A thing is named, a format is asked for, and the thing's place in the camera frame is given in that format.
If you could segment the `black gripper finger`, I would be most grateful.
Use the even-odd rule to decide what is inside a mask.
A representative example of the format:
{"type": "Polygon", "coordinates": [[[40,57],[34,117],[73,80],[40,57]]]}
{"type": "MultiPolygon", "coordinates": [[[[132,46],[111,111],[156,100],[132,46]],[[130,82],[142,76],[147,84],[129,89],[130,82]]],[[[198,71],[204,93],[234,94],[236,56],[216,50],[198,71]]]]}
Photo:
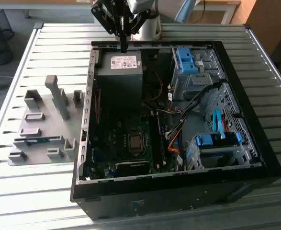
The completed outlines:
{"type": "Polygon", "coordinates": [[[91,7],[91,13],[104,29],[118,37],[122,53],[124,52],[124,30],[121,23],[123,10],[123,0],[94,0],[91,7]]]}
{"type": "Polygon", "coordinates": [[[130,10],[124,10],[124,53],[127,52],[128,43],[127,38],[130,35],[136,34],[140,27],[145,23],[151,14],[151,10],[145,10],[136,15],[136,17],[130,20],[132,13],[130,10]]]}

